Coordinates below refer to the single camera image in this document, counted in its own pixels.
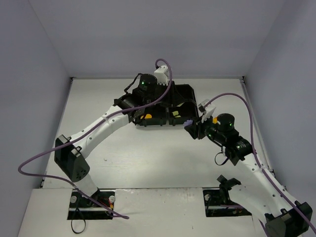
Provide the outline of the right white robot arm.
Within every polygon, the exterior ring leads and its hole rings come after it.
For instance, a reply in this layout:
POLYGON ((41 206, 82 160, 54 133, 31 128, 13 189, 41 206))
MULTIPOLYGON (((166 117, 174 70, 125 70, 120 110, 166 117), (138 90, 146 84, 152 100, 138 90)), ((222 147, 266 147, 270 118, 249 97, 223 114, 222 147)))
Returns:
POLYGON ((250 212, 269 237, 298 237, 305 233, 311 224, 312 208, 289 194, 256 156, 250 142, 240 136, 234 124, 235 118, 231 114, 220 114, 216 122, 210 117, 184 123, 184 129, 193 139, 208 138, 241 172, 238 178, 218 177, 224 202, 232 201, 250 212))

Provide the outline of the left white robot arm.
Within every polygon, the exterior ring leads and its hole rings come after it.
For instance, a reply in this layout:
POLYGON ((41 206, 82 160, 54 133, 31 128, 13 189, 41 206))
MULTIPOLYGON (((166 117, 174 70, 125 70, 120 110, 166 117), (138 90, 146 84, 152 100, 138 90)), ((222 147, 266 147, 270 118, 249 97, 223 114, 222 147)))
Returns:
POLYGON ((156 86, 168 86, 169 80, 167 73, 159 71, 142 74, 138 87, 114 100, 99 119, 81 132, 56 139, 55 144, 61 149, 55 151, 54 161, 77 188, 89 197, 96 196, 99 189, 89 175, 86 158, 108 136, 143 115, 146 105, 151 106, 155 100, 162 99, 167 90, 158 92, 156 86))

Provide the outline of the purple lego piece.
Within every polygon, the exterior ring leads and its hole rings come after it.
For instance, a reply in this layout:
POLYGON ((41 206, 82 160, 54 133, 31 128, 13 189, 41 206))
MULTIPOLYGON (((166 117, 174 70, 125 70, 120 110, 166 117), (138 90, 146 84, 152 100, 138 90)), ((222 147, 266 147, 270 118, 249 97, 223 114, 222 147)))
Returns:
POLYGON ((190 119, 190 120, 185 121, 183 125, 186 127, 186 126, 192 125, 192 123, 193 123, 193 120, 190 119))

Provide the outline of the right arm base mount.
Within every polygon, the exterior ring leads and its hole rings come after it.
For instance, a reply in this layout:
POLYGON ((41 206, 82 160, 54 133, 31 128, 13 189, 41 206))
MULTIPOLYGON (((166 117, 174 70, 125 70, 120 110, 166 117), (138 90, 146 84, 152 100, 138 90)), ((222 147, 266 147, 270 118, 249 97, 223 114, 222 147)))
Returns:
POLYGON ((203 189, 206 217, 251 216, 251 213, 231 200, 224 201, 219 188, 203 189))

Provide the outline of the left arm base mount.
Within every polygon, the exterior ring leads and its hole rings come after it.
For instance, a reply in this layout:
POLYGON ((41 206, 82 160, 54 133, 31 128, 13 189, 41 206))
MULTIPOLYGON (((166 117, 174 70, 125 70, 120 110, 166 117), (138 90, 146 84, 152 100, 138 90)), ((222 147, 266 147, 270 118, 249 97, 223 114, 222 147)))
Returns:
MULTIPOLYGON (((108 208, 114 208, 115 191, 101 190, 98 201, 108 208)), ((112 220, 113 214, 104 208, 96 205, 91 200, 85 198, 77 191, 73 190, 69 202, 68 220, 112 220)))

